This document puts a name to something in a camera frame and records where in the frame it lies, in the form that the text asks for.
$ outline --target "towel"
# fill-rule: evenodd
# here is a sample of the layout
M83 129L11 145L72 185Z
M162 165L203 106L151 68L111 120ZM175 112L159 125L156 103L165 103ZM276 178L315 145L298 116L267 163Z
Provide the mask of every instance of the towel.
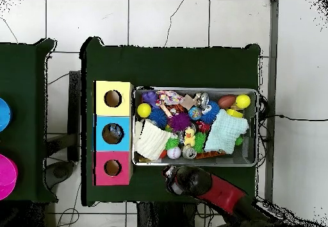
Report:
M205 142L205 152L223 150L232 154L240 134L246 133L249 124L246 119L232 117L221 109L214 120Z
M133 142L135 144L135 150L143 157L150 160L157 160L164 151L171 134L159 129L153 123L145 121L140 138Z

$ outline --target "blue spiky ball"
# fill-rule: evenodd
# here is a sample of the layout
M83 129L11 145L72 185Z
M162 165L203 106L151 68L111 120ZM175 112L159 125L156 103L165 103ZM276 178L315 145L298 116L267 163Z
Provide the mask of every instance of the blue spiky ball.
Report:
M161 108L154 108L148 119L156 121L158 128L164 129L167 125L167 116Z
M212 124L219 110L220 107L216 102L209 101L207 107L202 110L201 121L204 121L207 124Z

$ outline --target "green table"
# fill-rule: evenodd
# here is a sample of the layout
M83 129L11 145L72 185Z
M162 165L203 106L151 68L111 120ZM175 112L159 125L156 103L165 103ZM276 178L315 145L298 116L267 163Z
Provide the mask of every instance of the green table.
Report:
M11 107L13 119L0 133L0 153L12 159L19 171L14 191L6 200L56 201L42 174L46 143L47 55L55 41L34 45L0 44L0 97Z
M166 191L160 166L134 166L128 186L92 185L92 86L95 80L128 81L135 87L198 87L258 89L258 45L245 49L207 47L144 48L104 46L88 38L82 59L82 187L83 204L94 201L182 201L192 198ZM206 167L205 170L255 195L255 167Z

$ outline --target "yellow box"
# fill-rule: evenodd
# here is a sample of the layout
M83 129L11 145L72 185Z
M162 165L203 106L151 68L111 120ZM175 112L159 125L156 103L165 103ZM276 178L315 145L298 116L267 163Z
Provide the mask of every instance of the yellow box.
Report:
M103 116L127 117L131 115L130 82L96 81L95 82L95 113ZM119 103L115 106L108 103L106 97L117 97Z

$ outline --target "round hole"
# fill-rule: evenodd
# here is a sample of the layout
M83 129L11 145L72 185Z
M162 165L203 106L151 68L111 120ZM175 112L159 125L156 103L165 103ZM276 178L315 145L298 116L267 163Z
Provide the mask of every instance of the round hole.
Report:
M117 160L108 160L104 165L105 173L110 176L119 175L122 166L119 161Z
M118 144L122 140L124 133L122 127L116 123L107 124L104 129L102 129L102 138L108 144Z
M110 90L105 94L104 101L109 107L118 107L122 102L122 96L120 95L120 92Z

